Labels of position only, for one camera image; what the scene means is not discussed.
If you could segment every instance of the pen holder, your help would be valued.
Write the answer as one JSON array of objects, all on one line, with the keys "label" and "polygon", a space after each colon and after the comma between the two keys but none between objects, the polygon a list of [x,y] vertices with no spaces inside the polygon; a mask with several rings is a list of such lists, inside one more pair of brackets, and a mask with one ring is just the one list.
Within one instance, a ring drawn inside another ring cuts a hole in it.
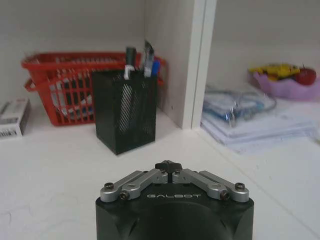
[{"label": "pen holder", "polygon": [[92,74],[97,137],[116,155],[155,141],[157,77],[123,70]]}]

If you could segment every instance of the purple container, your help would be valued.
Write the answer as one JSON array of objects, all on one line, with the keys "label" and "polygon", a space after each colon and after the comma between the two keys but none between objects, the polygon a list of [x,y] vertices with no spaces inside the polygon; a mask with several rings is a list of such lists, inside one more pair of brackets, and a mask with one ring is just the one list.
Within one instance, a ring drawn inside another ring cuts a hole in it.
[{"label": "purple container", "polygon": [[320,99],[320,78],[318,77],[314,84],[309,86],[301,85],[291,78],[271,81],[266,74],[260,75],[258,72],[255,72],[253,77],[264,93],[274,97],[302,101]]}]

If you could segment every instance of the red apple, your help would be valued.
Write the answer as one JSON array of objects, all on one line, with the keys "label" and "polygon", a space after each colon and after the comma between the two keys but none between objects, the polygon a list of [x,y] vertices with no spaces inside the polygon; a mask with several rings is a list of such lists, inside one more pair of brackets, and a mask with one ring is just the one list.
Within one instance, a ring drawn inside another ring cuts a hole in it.
[{"label": "red apple", "polygon": [[317,73],[311,68],[300,68],[300,73],[296,73],[294,78],[301,85],[312,85],[317,78]]}]

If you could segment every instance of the blue pen cap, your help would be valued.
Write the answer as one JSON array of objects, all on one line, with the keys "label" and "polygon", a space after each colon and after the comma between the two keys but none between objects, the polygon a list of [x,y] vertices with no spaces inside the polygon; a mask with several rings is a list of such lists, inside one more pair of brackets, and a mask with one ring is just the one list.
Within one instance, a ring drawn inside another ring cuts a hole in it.
[{"label": "blue pen cap", "polygon": [[152,65],[151,76],[157,76],[160,69],[160,61],[155,60]]}]

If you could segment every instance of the red object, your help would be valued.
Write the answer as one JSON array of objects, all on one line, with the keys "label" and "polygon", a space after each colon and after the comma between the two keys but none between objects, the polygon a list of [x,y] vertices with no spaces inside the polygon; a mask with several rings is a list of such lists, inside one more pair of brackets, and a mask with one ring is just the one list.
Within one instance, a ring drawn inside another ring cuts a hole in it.
[{"label": "red object", "polygon": [[311,68],[300,68],[300,73],[295,74],[294,78],[301,85],[312,85],[317,78],[317,73]]},{"label": "red object", "polygon": [[[37,91],[54,126],[94,123],[91,73],[121,70],[125,67],[124,52],[58,52],[41,53],[25,58],[21,65],[31,78],[24,87]],[[136,56],[139,66],[141,54]],[[159,58],[161,67],[166,62]],[[158,85],[163,80],[158,78]]]}]

